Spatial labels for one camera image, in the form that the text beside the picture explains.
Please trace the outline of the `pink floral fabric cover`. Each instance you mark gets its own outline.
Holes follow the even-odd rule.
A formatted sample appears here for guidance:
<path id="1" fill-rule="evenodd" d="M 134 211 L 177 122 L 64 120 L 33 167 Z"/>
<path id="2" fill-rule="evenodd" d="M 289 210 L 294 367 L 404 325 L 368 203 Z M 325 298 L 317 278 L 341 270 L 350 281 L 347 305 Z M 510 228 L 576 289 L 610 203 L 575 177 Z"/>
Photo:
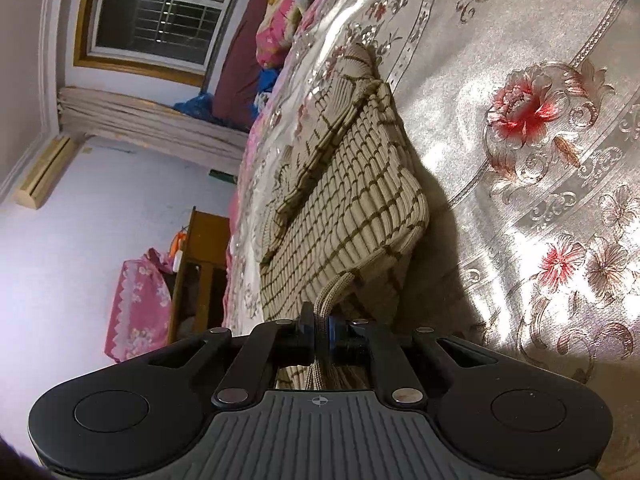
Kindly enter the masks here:
<path id="1" fill-rule="evenodd" d="M 166 344 L 172 300 L 165 276 L 172 274 L 172 259 L 154 248 L 122 264 L 104 346 L 114 362 Z"/>

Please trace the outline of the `wooden bedside desk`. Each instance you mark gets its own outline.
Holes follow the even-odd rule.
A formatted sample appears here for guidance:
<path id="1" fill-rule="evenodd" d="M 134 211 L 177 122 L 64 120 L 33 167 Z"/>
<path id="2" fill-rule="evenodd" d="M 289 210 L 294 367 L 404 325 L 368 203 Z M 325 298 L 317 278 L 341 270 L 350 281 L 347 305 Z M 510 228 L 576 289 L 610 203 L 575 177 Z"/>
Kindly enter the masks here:
<path id="1" fill-rule="evenodd" d="M 175 253 L 177 271 L 171 294 L 168 344 L 224 322 L 229 240 L 227 218 L 193 208 L 186 236 Z"/>

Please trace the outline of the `beige striped knit sweater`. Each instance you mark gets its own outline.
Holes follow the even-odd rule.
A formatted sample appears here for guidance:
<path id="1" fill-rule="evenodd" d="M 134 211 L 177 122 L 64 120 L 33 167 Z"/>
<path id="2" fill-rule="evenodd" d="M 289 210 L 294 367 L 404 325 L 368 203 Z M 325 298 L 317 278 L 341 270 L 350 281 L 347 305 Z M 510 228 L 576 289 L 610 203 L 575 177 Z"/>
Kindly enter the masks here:
<path id="1" fill-rule="evenodd" d="M 274 176 L 259 239 L 266 320 L 314 307 L 390 325 L 428 223 L 404 125 L 370 49 L 351 44 L 311 99 Z"/>

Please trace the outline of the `floral satin bedspread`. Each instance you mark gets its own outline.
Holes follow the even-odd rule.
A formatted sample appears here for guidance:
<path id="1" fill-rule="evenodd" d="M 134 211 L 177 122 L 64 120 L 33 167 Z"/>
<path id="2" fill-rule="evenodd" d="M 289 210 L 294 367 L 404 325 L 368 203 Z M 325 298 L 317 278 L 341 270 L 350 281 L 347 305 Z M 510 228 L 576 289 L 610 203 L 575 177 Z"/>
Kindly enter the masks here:
<path id="1" fill-rule="evenodd" d="M 398 330 L 425 324 L 573 378 L 639 474 L 639 0 L 314 0 L 250 132 L 226 324 L 266 318 L 259 237 L 284 150 L 347 48 L 368 47 L 430 223 Z"/>

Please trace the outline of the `window with metal bars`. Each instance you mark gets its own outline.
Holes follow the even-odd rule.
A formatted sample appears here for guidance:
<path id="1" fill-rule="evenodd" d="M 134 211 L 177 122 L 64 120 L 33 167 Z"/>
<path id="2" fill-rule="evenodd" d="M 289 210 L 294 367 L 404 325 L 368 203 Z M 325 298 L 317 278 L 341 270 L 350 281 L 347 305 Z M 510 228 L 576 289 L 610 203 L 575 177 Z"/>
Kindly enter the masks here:
<path id="1" fill-rule="evenodd" d="M 74 64 L 206 89 L 239 0 L 80 0 Z"/>

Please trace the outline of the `blue crumpled cloth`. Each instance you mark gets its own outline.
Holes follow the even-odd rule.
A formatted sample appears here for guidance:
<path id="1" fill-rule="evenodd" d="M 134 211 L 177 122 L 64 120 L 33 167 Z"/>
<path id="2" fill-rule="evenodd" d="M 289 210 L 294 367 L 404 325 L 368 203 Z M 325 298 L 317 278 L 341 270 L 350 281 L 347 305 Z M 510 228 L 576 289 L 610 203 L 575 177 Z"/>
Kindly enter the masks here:
<path id="1" fill-rule="evenodd" d="M 280 70 L 278 68 L 262 68 L 260 70 L 257 81 L 256 96 L 254 97 L 252 105 L 252 110 L 255 116 L 258 116 L 268 104 L 279 75 Z"/>

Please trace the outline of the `blue plastic bag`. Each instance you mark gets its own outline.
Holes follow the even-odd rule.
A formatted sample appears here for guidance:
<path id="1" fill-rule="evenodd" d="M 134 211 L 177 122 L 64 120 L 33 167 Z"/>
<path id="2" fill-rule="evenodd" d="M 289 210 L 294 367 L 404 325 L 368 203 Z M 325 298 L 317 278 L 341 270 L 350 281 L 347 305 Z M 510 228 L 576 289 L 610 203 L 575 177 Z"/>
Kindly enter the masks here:
<path id="1" fill-rule="evenodd" d="M 213 114 L 213 96 L 208 92 L 200 93 L 187 101 L 178 102 L 172 108 L 176 112 L 204 120 L 204 122 L 220 123 L 220 119 Z"/>

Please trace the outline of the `beige left curtain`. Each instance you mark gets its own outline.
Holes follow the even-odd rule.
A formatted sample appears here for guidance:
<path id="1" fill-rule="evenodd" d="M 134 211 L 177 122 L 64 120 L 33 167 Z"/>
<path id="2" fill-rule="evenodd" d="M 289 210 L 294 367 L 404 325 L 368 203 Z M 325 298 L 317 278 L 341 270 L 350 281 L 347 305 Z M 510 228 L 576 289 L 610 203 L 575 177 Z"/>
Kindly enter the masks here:
<path id="1" fill-rule="evenodd" d="M 61 130 L 102 138 L 194 162 L 237 176 L 247 134 L 173 110 L 160 103 L 79 87 L 58 92 Z"/>

